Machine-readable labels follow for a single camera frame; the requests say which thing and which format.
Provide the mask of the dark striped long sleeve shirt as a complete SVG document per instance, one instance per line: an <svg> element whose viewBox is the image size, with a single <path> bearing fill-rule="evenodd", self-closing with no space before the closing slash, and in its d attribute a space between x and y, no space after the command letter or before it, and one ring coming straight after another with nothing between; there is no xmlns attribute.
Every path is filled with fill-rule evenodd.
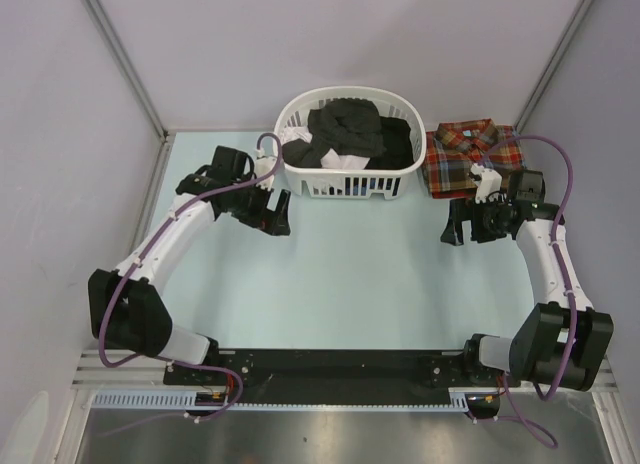
<svg viewBox="0 0 640 464"><path fill-rule="evenodd" d="M333 148L340 155L375 158L385 147L381 131L381 116L368 100L334 99L308 113L307 124L312 145L317 150Z"/></svg>

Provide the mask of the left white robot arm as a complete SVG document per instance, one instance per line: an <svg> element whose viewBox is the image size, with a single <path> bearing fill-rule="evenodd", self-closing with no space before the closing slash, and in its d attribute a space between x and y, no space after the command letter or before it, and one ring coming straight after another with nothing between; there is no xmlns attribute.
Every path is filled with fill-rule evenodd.
<svg viewBox="0 0 640 464"><path fill-rule="evenodd" d="M262 148L254 156L219 146L210 163L188 174L161 223L113 270L98 269L88 281L91 330L107 367L106 351L119 348L184 366L197 382L214 381L221 371L219 344L174 322L162 292L198 236L223 214L270 236L287 236L291 194L283 190L268 206L283 159Z"/></svg>

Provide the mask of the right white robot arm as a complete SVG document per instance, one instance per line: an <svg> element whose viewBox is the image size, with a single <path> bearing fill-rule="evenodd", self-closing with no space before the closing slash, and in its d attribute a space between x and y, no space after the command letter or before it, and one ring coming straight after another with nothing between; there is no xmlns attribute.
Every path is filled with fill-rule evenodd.
<svg viewBox="0 0 640 464"><path fill-rule="evenodd" d="M566 246L559 206L545 202L542 173L517 170L509 183L475 164L471 198L453 199L441 242L464 243L463 224L481 244L512 238L527 267L534 308L512 338L475 334L465 345L463 377L484 385L497 371L536 388L589 390L614 331L610 315L594 310L582 290Z"/></svg>

